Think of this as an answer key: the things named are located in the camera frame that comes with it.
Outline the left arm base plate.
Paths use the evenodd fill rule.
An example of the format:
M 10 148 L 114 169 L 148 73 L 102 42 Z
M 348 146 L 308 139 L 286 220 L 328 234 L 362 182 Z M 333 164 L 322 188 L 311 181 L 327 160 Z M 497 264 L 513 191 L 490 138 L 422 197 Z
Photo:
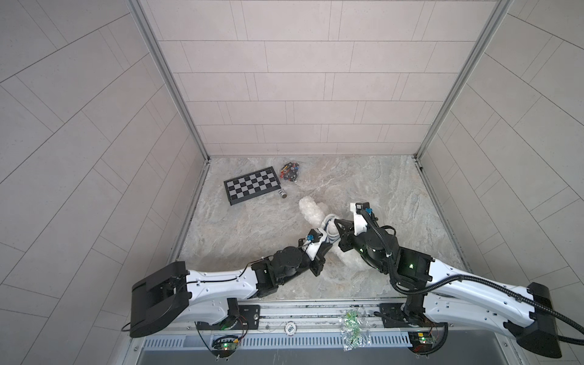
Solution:
M 206 322 L 196 322 L 199 330 L 211 331 L 245 331 L 256 330 L 259 327 L 259 305 L 243 305 L 237 310 L 228 309 L 228 317 L 218 324 L 210 325 Z

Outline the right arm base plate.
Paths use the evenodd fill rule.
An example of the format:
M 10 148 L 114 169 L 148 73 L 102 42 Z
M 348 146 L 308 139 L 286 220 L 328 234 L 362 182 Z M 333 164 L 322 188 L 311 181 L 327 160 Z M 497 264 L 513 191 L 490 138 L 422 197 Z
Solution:
M 402 304 L 380 304 L 374 316 L 382 319 L 385 328 L 430 328 L 443 327 L 442 323 L 432 322 L 424 316 L 407 316 Z

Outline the white teddy bear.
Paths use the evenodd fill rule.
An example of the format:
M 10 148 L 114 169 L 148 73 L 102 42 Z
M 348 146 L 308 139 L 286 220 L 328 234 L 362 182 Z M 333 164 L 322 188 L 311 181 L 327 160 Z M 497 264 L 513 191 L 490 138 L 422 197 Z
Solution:
M 328 241 L 333 244 L 332 252 L 345 266 L 358 272 L 370 268 L 355 250 L 343 252 L 339 248 L 340 234 L 334 222 L 339 217 L 336 214 L 331 214 L 325 203 L 316 203 L 312 197 L 305 196 L 299 201 L 299 209 L 304 219 L 313 228 L 322 228 L 327 233 Z

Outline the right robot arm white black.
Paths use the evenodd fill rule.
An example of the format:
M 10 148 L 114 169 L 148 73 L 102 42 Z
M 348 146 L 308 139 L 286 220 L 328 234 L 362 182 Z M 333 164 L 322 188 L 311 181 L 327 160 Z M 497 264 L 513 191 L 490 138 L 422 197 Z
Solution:
M 341 251 L 354 250 L 366 264 L 389 275 L 392 288 L 407 297 L 407 321 L 461 323 L 511 337 L 542 357 L 562 356 L 556 316 L 548 287 L 502 284 L 471 275 L 430 255 L 401 247 L 391 226 L 367 216 L 354 223 L 333 221 Z

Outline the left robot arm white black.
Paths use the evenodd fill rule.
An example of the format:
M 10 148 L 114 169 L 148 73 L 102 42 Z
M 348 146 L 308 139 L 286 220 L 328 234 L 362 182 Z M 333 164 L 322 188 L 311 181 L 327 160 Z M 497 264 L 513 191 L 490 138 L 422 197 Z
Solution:
M 142 338 L 176 319 L 232 325 L 239 317 L 239 301 L 267 297 L 307 271 L 318 276 L 332 246 L 288 246 L 231 272 L 198 272 L 183 261 L 172 262 L 132 286 L 131 319 L 123 331 Z

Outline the blue white striped shirt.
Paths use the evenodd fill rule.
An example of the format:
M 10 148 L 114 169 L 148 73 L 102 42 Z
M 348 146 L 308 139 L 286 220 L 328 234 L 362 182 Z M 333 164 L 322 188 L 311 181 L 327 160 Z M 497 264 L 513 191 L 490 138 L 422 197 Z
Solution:
M 339 232 L 335 227 L 334 220 L 339 218 L 336 214 L 328 214 L 325 216 L 324 220 L 320 225 L 320 229 L 326 233 L 326 243 L 332 243 L 335 245 L 340 240 Z

